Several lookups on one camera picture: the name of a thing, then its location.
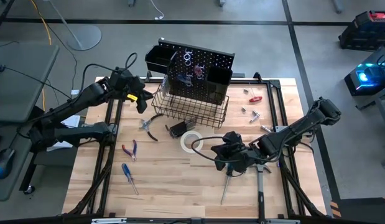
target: white tape roll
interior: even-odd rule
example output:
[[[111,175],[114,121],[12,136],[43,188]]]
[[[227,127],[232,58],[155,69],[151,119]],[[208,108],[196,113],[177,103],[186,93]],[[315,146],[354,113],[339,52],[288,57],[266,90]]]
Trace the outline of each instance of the white tape roll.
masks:
[[[184,149],[185,152],[188,152],[188,153],[195,153],[192,149],[188,148],[186,145],[185,145],[185,140],[187,137],[189,136],[196,136],[198,138],[202,138],[202,135],[197,132],[197,131],[187,131],[186,133],[184,133],[182,136],[181,136],[181,141],[180,141],[180,144],[181,144],[181,148]],[[199,151],[202,149],[202,146],[203,146],[203,141],[199,141],[199,146],[195,148],[196,151]]]

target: gray floor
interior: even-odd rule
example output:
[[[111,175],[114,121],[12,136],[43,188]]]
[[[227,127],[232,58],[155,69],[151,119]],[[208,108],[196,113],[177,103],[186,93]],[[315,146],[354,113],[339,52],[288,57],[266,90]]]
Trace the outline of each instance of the gray floor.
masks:
[[[138,0],[129,8],[126,0],[71,1],[53,0],[67,19],[153,19],[158,16],[150,1]],[[165,13],[165,19],[222,20],[222,21],[285,21],[281,0],[227,0],[224,8],[208,0],[156,0]],[[344,0],[345,11],[336,14],[331,0],[288,0],[294,21],[350,22],[365,10],[385,10],[385,0]],[[58,18],[45,1],[37,1],[46,18]],[[36,18],[28,1],[16,1],[9,17]],[[61,24],[51,24],[61,39],[69,38]],[[269,78],[296,78],[304,110],[308,108],[287,26],[236,25],[98,25],[103,39],[98,46],[86,52],[73,52],[78,60],[75,88],[80,86],[85,65],[100,63],[108,67],[122,66],[131,52],[139,60],[131,67],[133,74],[145,76],[144,56],[159,37],[167,40],[199,45],[210,49],[235,53],[233,71],[251,77],[259,72]],[[343,113],[341,121],[323,132],[341,198],[385,197],[385,170],[380,162],[385,158],[385,127],[375,108],[360,112],[343,83],[343,77],[370,52],[341,50],[337,36],[344,27],[295,27],[308,80],[314,98],[331,99]],[[50,81],[69,93],[74,61],[53,36],[60,53],[50,74]],[[0,44],[11,40],[47,44],[42,24],[4,23],[0,28]],[[92,68],[86,84],[95,76],[109,75],[100,68]],[[47,107],[57,105],[52,90],[46,90]],[[65,98],[58,95],[60,101]],[[322,185],[325,203],[331,200],[318,147],[315,162]],[[38,186],[32,197],[14,191],[8,202],[0,202],[0,220],[10,218],[9,208],[18,206],[16,216],[41,217],[61,212],[71,168],[39,168],[34,183]]]

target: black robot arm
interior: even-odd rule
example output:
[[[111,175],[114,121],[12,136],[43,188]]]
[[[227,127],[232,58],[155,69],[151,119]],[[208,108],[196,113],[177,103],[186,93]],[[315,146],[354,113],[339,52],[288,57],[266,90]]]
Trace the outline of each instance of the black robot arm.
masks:
[[[68,100],[57,108],[50,109],[36,119],[28,135],[38,151],[53,146],[56,142],[66,141],[77,146],[80,139],[95,138],[98,142],[111,143],[117,127],[104,122],[89,127],[68,128],[61,121],[90,106],[98,106],[112,100],[136,101],[137,110],[143,113],[147,108],[146,100],[153,96],[144,90],[145,84],[127,69],[116,68],[110,76],[86,87],[76,98]]]
[[[339,109],[330,101],[323,98],[315,101],[308,113],[295,123],[278,133],[270,133],[257,138],[245,146],[241,136],[234,131],[223,136],[224,144],[211,147],[217,156],[216,168],[222,170],[224,162],[228,162],[237,172],[244,172],[253,164],[265,164],[280,157],[285,145],[296,146],[302,139],[303,133],[314,126],[333,125],[340,119]]]

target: wooden tabletop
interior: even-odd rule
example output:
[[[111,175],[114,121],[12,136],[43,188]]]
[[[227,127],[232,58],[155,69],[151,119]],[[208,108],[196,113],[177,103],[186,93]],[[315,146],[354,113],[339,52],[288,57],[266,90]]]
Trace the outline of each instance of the wooden tabletop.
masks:
[[[280,81],[288,122],[291,124],[304,115],[296,82],[293,78],[281,78]],[[256,96],[263,96],[262,101],[248,105],[247,101],[251,95],[244,94],[243,88],[251,88]],[[148,91],[154,92],[156,89],[157,84],[146,85]],[[244,143],[247,144],[265,134],[260,125],[272,126],[267,90],[264,85],[230,85],[227,95],[230,102],[222,128],[197,126],[195,131],[204,137],[222,136],[229,131],[236,131],[242,135]],[[225,201],[220,205],[226,180],[225,170],[217,171],[212,161],[181,149],[180,139],[172,139],[165,129],[165,124],[172,126],[179,123],[179,120],[161,117],[152,122],[149,129],[159,142],[153,141],[145,131],[138,130],[140,119],[149,119],[155,115],[151,101],[148,105],[143,114],[138,114],[135,103],[124,102],[105,213],[116,212],[117,217],[134,218],[257,218],[257,170],[249,168],[241,177],[231,178]],[[242,106],[247,109],[245,114],[241,112]],[[103,104],[89,108],[86,123],[103,121],[106,107],[107,105]],[[277,103],[276,107],[277,117],[281,123]],[[116,101],[113,108],[114,119]],[[252,110],[258,111],[261,116],[253,124],[249,124]],[[133,139],[138,145],[136,162],[132,162],[121,149],[122,144],[132,148]],[[201,152],[215,157],[210,147],[217,144],[222,144],[222,141],[220,139],[204,141]],[[79,147],[63,212],[73,209],[90,188],[97,153],[97,143]],[[311,150],[299,145],[295,160],[304,192],[317,208],[325,213]],[[121,164],[124,162],[131,170],[139,195],[134,194],[123,174]],[[266,218],[276,218],[280,213],[287,216],[281,172],[276,163],[267,164],[272,173],[264,173]],[[298,212],[292,187],[290,192],[294,210]]]

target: red-handled pliers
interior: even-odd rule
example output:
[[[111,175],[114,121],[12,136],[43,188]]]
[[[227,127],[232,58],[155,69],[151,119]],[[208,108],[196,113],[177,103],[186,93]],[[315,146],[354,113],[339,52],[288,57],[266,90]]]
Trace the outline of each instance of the red-handled pliers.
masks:
[[[136,142],[136,140],[133,139],[133,140],[132,140],[132,143],[133,143],[133,149],[132,149],[132,152],[128,151],[128,150],[126,149],[126,147],[124,147],[124,145],[122,145],[122,149],[123,149],[123,151],[124,151],[127,155],[129,155],[129,156],[131,157],[132,161],[135,162],[135,161],[137,160],[137,157],[136,157],[136,155],[137,155],[137,142]]]

